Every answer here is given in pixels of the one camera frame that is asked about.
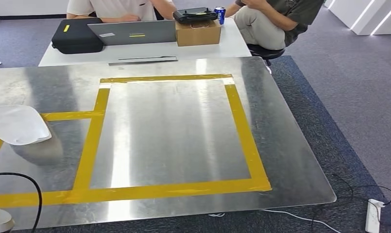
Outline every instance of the cable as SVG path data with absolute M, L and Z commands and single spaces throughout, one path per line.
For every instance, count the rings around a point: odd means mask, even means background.
M 220 213 L 220 214 L 210 214 L 208 216 L 211 216 L 211 217 L 224 217 L 225 216 L 225 213 Z
M 310 221 L 310 222 L 318 222 L 318 223 L 321 223 L 323 225 L 325 225 L 326 227 L 330 228 L 331 230 L 337 232 L 337 233 L 341 233 L 339 231 L 337 231 L 336 229 L 330 227 L 328 224 L 326 224 L 325 222 L 321 222 L 321 221 L 318 221 L 318 220 L 313 220 L 313 219 L 308 219 L 308 218 L 304 218 L 304 217 L 300 217 L 300 216 L 297 216 L 297 215 L 293 215 L 292 213 L 289 213 L 289 212 L 285 212 L 285 211 L 276 211 L 276 210 L 261 210 L 261 211 L 267 211 L 267 212 L 273 212 L 273 213 L 280 213 L 280 214 L 287 214 L 287 215 L 290 215 L 290 216 L 293 216 L 293 217 L 296 217 L 296 218 L 299 218 L 301 220 L 305 220 L 305 221 Z
M 341 181 L 343 181 L 343 182 L 350 188 L 350 190 L 351 190 L 351 196 L 350 196 L 350 197 L 340 197 L 340 198 L 350 198 L 351 200 L 350 200 L 348 203 L 339 204 L 339 205 L 332 205 L 332 206 L 328 206 L 327 208 L 333 208 L 333 207 L 337 207 L 337 206 L 342 206 L 342 205 L 350 204 L 354 198 L 360 199 L 360 200 L 363 200 L 363 201 L 366 201 L 366 202 L 369 202 L 369 203 L 373 204 L 372 202 L 370 202 L 369 199 L 354 196 L 354 188 L 380 187 L 380 188 L 387 189 L 387 190 L 389 190 L 389 191 L 391 192 L 391 189 L 389 189 L 389 188 L 387 188 L 387 187 L 384 187 L 384 186 L 380 186 L 380 185 L 362 185 L 362 186 L 354 186 L 354 187 L 352 187 L 346 180 L 344 180 L 344 179 L 343 179 L 341 176 L 339 176 L 338 174 L 333 173 L 333 176 L 335 176 L 335 177 L 339 178 Z M 387 203 L 384 203 L 384 206 L 389 205 L 390 203 L 391 203 L 391 199 L 390 199 L 390 201 L 388 201 Z M 325 205 L 326 205 L 326 204 L 321 205 L 320 208 L 319 208 L 319 210 L 316 211 L 316 212 L 314 212 L 314 215 L 313 215 L 313 218 L 312 218 L 313 221 L 315 221 L 314 219 L 315 219 L 316 215 L 318 214 L 318 212 L 319 212 L 320 210 L 322 210 L 322 208 L 324 208 Z M 386 223 L 381 222 L 380 218 L 378 217 L 378 215 L 379 215 L 379 214 L 378 214 L 378 207 L 377 207 L 376 205 L 374 205 L 374 204 L 373 204 L 373 206 L 374 206 L 374 207 L 376 208 L 376 210 L 377 210 L 377 220 L 378 220 L 378 222 L 380 222 L 380 224 L 382 224 L 383 226 L 391 226 L 391 224 L 386 224 Z M 313 229 L 313 222 L 311 222 L 311 232 L 313 232 L 313 231 L 314 231 L 314 229 Z
M 362 186 L 355 186 L 354 188 L 365 188 L 365 187 L 380 187 L 380 188 L 384 188 L 384 189 L 387 189 L 391 192 L 391 189 L 387 188 L 387 187 L 384 187 L 384 186 L 380 186 L 380 185 L 362 185 Z M 389 205 L 391 203 L 391 199 L 389 202 L 387 203 L 384 203 L 384 205 Z
M 41 217 L 41 210 L 42 210 L 42 192 L 41 192 L 41 188 L 39 187 L 39 185 L 36 183 L 36 181 L 34 179 L 32 179 L 31 177 L 29 177 L 27 175 L 20 174 L 20 173 L 15 173 L 15 172 L 0 172 L 0 176 L 4 176 L 4 175 L 20 176 L 20 177 L 23 177 L 23 178 L 26 178 L 26 179 L 30 180 L 34 184 L 34 186 L 36 188 L 36 191 L 38 192 L 38 198 L 39 198 L 38 213 L 36 214 L 35 223 L 34 223 L 34 226 L 32 227 L 32 231 L 31 231 L 31 233 L 34 233 L 35 230 L 36 230 L 36 227 L 38 226 L 39 218 Z
M 352 203 L 353 202 L 353 198 L 354 198 L 354 190 L 353 190 L 352 186 L 347 181 L 345 181 L 341 176 L 339 176 L 338 174 L 333 173 L 333 176 L 339 178 L 341 181 L 343 181 L 350 188 L 350 190 L 351 190 L 351 197 L 350 198 L 351 199 L 347 203 L 332 205 L 332 206 L 328 206 L 326 208 L 334 208 L 334 207 L 337 207 L 337 206 L 344 206 L 344 205 L 348 205 L 348 204 Z M 325 206 L 326 206 L 326 204 L 320 205 L 319 209 L 317 211 L 314 211 L 314 208 L 316 208 L 316 207 L 313 208 L 313 216 L 312 216 L 312 219 L 311 219 L 311 232 L 314 232 L 314 219 L 315 219 L 315 217 L 318 215 L 318 213 L 320 211 L 323 210 L 323 208 Z

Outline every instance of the white t-shirt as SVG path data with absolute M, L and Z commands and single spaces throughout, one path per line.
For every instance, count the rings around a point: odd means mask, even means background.
M 87 16 L 94 11 L 99 18 L 118 18 L 134 14 L 142 21 L 156 20 L 154 6 L 150 0 L 69 0 L 67 12 L 70 14 Z

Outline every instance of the gray shirt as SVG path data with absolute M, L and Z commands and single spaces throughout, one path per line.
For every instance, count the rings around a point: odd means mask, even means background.
M 292 44 L 299 34 L 307 31 L 323 5 L 323 0 L 267 0 L 279 13 L 287 16 L 298 25 L 291 31 L 285 31 L 286 46 Z M 245 6 L 241 0 L 235 2 L 238 6 Z

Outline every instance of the yellow label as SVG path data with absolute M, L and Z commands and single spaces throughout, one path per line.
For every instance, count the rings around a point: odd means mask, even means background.
M 145 35 L 144 34 L 142 34 L 142 35 L 130 35 L 130 37 L 145 37 Z
M 64 32 L 66 33 L 68 31 L 68 29 L 69 29 L 69 25 L 65 26 Z

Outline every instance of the white cloth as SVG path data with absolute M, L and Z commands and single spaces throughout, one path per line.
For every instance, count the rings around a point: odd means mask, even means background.
M 87 16 L 94 11 L 99 18 L 118 18 L 134 14 L 142 21 L 156 20 L 154 6 L 150 0 L 69 0 L 67 12 L 70 14 Z
M 0 139 L 11 145 L 27 145 L 51 138 L 41 115 L 26 105 L 0 106 Z

